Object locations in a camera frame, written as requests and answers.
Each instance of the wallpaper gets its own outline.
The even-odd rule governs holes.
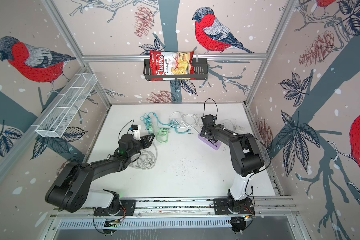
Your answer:
[[[140,46],[153,45],[156,37],[165,51],[192,51],[197,47],[196,53],[264,53],[286,1],[55,3],[84,55],[129,55],[141,54],[144,51]]]
[[[209,61],[204,81],[146,81],[143,62],[90,63],[111,103],[244,101],[261,61]]]
[[[78,70],[41,2],[0,1],[0,163]],[[68,162],[84,160],[106,110],[93,90],[61,138],[29,143],[0,183],[0,239],[39,237],[53,209],[46,191]]]
[[[250,105],[312,239],[360,239],[360,0],[300,1]]]

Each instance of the black plastic shelf basket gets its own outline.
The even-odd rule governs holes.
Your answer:
[[[150,59],[144,60],[144,76],[147,81],[151,81],[154,78],[163,78],[164,80],[168,78],[174,78],[174,80],[185,80],[180,78],[190,78],[190,80],[206,80],[208,77],[208,60],[206,58],[199,58],[192,60],[193,70],[195,74],[184,74],[184,75],[151,75],[152,70],[149,64]]]

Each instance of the white cable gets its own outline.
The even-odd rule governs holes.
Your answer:
[[[138,154],[136,154],[132,157],[132,161],[135,161],[136,159],[137,160],[135,162],[131,162],[129,164],[129,166],[136,168],[136,169],[143,169],[143,170],[152,169],[155,166],[156,160],[157,160],[157,148],[154,143],[152,143],[152,145],[155,148],[156,156],[151,151],[142,150],[140,157]]]
[[[171,116],[175,113],[178,113],[180,115],[180,122],[175,119],[175,118],[171,118]],[[191,117],[193,119],[193,123],[188,123],[184,120],[185,117]],[[193,129],[195,130],[197,133],[200,133],[199,131],[197,131],[194,127],[197,126],[197,123],[199,122],[199,118],[195,115],[195,114],[192,114],[192,113],[189,113],[189,114],[182,114],[181,112],[173,112],[171,113],[171,115],[169,115],[168,117],[169,121],[176,121],[180,127],[178,128],[183,128],[183,127],[186,127],[186,128],[189,128],[189,129]]]

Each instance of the white table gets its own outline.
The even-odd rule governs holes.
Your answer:
[[[218,118],[236,119],[236,124],[252,133],[245,111],[241,104],[217,104]],[[140,116],[155,112],[160,121],[168,123],[168,117],[174,111],[203,114],[203,104],[126,104],[112,105],[88,162],[105,159],[118,147],[120,129],[131,119],[142,125],[141,135],[147,135]],[[216,114],[216,107],[206,104],[205,114]],[[123,129],[127,132],[130,124]],[[133,169],[108,174],[96,179],[91,189],[107,189],[120,194],[120,197],[225,197],[236,174],[231,164],[229,147],[221,144],[216,151],[197,138],[197,134],[177,134],[174,129],[169,140],[162,144],[154,140],[158,158],[156,166],[150,170]],[[149,151],[155,153],[151,146]],[[267,171],[253,177],[255,196],[274,196],[274,190]]]

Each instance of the bird's wing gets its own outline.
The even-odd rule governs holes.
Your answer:
[[[25,46],[29,52],[29,58],[25,61],[25,64],[33,68],[47,68],[58,63],[76,59],[67,54],[51,51],[48,48],[39,48],[28,44],[25,44]]]
[[[212,26],[203,28],[203,31],[206,35],[216,41],[223,40],[231,33],[229,28],[221,24],[217,17],[215,17],[215,21],[213,22]]]

